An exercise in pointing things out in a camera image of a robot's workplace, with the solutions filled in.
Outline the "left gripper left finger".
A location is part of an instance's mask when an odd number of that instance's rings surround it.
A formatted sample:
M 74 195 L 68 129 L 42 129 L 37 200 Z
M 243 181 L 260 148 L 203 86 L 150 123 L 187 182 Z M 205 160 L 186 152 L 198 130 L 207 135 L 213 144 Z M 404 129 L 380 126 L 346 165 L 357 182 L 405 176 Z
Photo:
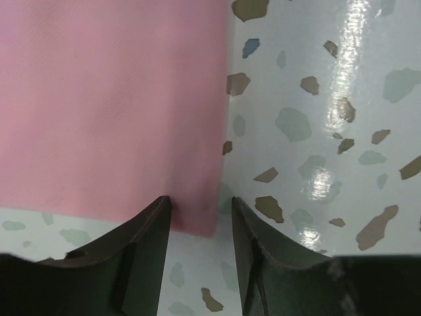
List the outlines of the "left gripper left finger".
M 156 315 L 171 222 L 168 196 L 64 259 L 1 254 L 2 315 Z

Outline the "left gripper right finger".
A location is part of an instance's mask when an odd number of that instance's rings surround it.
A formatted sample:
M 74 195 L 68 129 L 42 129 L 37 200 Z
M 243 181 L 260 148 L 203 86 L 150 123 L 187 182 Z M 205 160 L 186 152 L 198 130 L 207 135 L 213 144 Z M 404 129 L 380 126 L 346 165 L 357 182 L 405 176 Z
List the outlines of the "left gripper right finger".
M 420 257 L 328 257 L 232 199 L 235 262 L 244 315 L 419 315 Z

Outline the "pink t shirt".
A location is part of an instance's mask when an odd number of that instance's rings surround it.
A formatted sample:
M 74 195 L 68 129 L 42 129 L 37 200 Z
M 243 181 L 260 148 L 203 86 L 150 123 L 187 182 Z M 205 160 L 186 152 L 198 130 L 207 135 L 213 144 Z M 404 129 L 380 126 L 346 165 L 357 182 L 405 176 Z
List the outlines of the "pink t shirt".
M 227 1 L 2 1 L 1 205 L 211 236 Z

